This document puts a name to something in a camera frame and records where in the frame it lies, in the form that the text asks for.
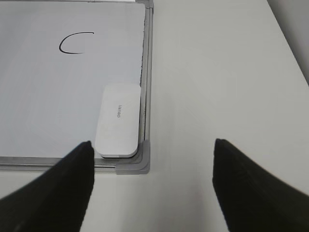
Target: white table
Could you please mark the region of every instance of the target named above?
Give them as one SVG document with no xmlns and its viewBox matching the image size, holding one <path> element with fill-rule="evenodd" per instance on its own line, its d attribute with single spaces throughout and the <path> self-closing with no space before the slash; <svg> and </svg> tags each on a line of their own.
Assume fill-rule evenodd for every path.
<svg viewBox="0 0 309 232">
<path fill-rule="evenodd" d="M 215 138 L 309 193 L 309 90 L 266 0 L 157 0 L 151 171 L 96 174 L 83 232 L 226 232 Z M 0 196 L 39 173 L 2 172 Z"/>
</svg>

